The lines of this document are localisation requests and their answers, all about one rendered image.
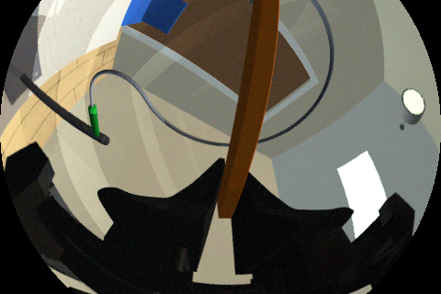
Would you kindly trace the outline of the orange handle with grey loop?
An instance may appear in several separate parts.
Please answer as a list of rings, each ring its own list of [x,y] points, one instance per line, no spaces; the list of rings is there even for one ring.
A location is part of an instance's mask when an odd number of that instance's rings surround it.
[[[279,0],[249,0],[253,7],[239,102],[220,193],[218,218],[231,218],[250,172],[264,124],[278,36]]]

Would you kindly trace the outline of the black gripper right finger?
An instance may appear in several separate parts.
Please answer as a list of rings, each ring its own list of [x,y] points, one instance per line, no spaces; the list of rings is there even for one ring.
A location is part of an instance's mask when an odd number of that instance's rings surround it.
[[[292,209],[249,172],[231,217],[235,275],[252,275],[290,243],[339,228],[353,212],[348,207]]]

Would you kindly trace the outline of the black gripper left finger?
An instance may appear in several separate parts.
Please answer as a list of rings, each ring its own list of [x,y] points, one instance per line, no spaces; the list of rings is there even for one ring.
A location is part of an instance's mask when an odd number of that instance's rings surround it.
[[[198,272],[205,250],[225,159],[217,159],[202,176],[171,198],[129,194],[117,187],[103,187],[98,198],[113,221],[151,238],[186,247],[188,271]]]

